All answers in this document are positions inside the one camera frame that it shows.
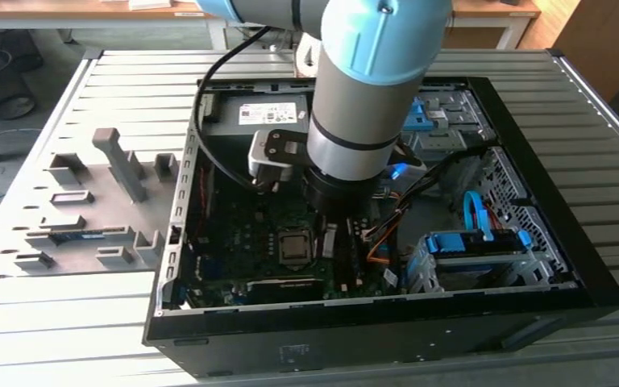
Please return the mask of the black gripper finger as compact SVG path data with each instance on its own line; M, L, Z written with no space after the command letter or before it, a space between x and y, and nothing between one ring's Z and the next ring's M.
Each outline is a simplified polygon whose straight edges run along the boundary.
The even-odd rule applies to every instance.
M321 225L320 232L320 256L323 259L335 258L335 241L337 235L337 225L335 223L324 222Z

